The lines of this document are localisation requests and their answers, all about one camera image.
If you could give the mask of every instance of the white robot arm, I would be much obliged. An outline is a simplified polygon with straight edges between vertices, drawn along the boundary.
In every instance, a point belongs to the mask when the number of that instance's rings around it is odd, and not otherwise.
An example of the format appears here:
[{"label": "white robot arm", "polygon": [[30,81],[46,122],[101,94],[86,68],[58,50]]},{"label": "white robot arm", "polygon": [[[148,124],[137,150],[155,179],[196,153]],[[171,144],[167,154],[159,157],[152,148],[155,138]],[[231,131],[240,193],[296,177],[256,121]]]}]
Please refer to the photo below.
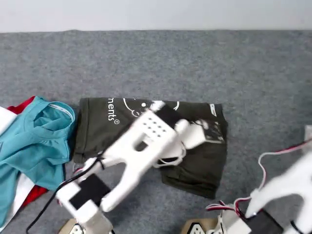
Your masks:
[{"label": "white robot arm", "polygon": [[312,152],[299,159],[284,174],[273,178],[260,191],[252,193],[246,217],[256,214],[269,201],[298,194],[304,199],[296,222],[284,234],[309,234],[312,232]]},{"label": "white robot arm", "polygon": [[[113,226],[101,211],[114,209],[139,183],[152,166],[159,167],[159,159],[177,158],[182,161],[185,150],[206,141],[203,127],[190,123],[175,110],[157,101],[130,126],[102,155],[89,159],[83,171],[89,171],[77,182],[65,185],[57,192],[63,206],[86,228],[87,234],[108,234]],[[112,190],[94,174],[102,167],[126,164],[119,184]]]}]

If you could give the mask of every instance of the blue t-shirt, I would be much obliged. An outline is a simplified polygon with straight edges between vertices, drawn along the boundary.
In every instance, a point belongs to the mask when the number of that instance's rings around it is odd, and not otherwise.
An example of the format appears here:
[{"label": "blue t-shirt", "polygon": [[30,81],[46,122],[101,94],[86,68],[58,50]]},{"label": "blue t-shirt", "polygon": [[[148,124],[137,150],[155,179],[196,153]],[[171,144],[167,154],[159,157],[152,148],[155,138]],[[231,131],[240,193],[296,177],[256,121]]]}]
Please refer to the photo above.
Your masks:
[{"label": "blue t-shirt", "polygon": [[19,173],[49,190],[63,182],[74,124],[71,107],[35,97],[0,136],[0,227],[14,200]]}]

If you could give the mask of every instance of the cable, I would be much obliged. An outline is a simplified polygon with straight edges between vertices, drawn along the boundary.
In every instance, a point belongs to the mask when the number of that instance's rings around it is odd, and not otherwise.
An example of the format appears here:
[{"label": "cable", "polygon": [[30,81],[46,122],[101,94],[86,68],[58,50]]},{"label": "cable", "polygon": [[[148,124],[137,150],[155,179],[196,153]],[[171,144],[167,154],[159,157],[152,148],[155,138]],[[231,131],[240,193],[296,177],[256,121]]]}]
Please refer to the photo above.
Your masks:
[{"label": "cable", "polygon": [[[262,173],[263,173],[263,177],[262,177],[262,181],[259,185],[259,187],[257,188],[258,190],[261,190],[263,187],[264,187],[264,184],[266,182],[266,179],[267,179],[267,171],[265,170],[264,166],[262,165],[261,163],[261,160],[264,156],[267,156],[267,155],[283,155],[283,154],[287,154],[287,153],[291,153],[291,152],[294,152],[296,150],[299,150],[301,149],[303,146],[305,146],[306,144],[308,144],[309,142],[312,141],[312,138],[311,139],[308,139],[306,141],[303,141],[302,143],[300,144],[297,144],[297,145],[293,145],[289,148],[286,148],[286,149],[283,149],[283,150],[279,150],[279,151],[275,151],[275,152],[265,152],[265,153],[262,153],[260,156],[259,156],[259,159],[258,159],[258,164],[259,166],[261,167],[262,169]],[[223,203],[220,203],[221,205],[218,205],[218,204],[211,204],[209,206],[206,207],[206,211],[214,211],[214,210],[233,210],[236,212],[236,214],[241,217],[241,216],[244,216],[244,214],[240,211],[239,209],[239,203],[241,201],[248,201],[250,200],[252,197],[251,196],[248,196],[248,197],[240,197],[238,199],[236,199],[234,201],[234,208],[231,208],[229,206],[225,206],[225,204]]]},{"label": "cable", "polygon": [[81,172],[80,174],[64,181],[63,183],[61,183],[58,188],[54,191],[54,193],[52,194],[52,196],[50,197],[50,199],[48,200],[48,202],[45,204],[45,206],[43,207],[43,209],[40,211],[40,213],[37,215],[37,217],[34,219],[34,221],[26,228],[26,233],[29,234],[29,229],[31,229],[34,224],[39,220],[39,218],[42,216],[42,214],[45,212],[45,210],[48,208],[48,206],[50,205],[50,203],[53,201],[53,199],[55,198],[57,192],[63,188],[65,185],[75,181],[76,179],[82,177],[83,175],[85,175],[86,173],[88,173],[98,162],[101,163],[101,158],[98,157],[94,163],[89,167],[87,168],[85,171]]}]

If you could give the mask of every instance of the dark green t-shirt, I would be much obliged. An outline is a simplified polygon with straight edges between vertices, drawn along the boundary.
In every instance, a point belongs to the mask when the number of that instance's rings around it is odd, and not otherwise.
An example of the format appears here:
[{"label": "dark green t-shirt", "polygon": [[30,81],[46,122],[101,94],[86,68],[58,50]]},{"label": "dark green t-shirt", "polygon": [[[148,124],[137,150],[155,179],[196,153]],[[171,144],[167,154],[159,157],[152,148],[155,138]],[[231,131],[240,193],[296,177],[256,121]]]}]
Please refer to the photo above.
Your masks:
[{"label": "dark green t-shirt", "polygon": [[[188,150],[178,166],[162,167],[162,181],[173,187],[214,198],[226,162],[227,122],[220,104],[165,101],[189,121],[217,123],[220,143],[205,142]],[[74,162],[82,163],[106,149],[153,101],[127,98],[82,98],[79,104]]]}]

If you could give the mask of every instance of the folded clothing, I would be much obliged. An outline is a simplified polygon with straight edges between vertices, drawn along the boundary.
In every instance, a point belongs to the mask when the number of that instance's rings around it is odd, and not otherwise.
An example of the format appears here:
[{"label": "folded clothing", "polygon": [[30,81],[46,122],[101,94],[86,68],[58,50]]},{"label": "folded clothing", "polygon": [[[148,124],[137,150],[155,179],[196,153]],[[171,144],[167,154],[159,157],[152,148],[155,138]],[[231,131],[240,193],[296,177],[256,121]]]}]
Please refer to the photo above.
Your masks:
[{"label": "folded clothing", "polygon": [[[217,126],[222,141],[205,142],[188,150],[178,166],[162,167],[165,184],[207,198],[214,198],[227,154],[227,122],[221,104],[165,101],[189,121]],[[80,100],[76,145],[73,159],[83,163],[97,156],[129,123],[139,117],[153,101],[126,98],[83,98]]]},{"label": "folded clothing", "polygon": [[70,153],[67,140],[74,123],[71,107],[35,97],[0,136],[0,226],[15,197],[20,173],[49,190],[63,182],[63,164]]}]

